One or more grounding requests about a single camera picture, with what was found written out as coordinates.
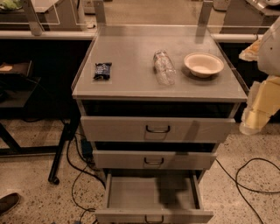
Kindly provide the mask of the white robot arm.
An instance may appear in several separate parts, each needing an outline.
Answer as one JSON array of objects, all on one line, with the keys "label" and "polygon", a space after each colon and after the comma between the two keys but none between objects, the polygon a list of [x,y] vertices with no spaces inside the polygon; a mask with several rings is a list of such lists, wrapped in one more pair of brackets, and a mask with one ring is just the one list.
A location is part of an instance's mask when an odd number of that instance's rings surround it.
[{"label": "white robot arm", "polygon": [[253,82],[241,116],[240,132],[254,135],[280,110],[280,18],[239,58],[256,61],[258,69],[268,75],[262,82]]}]

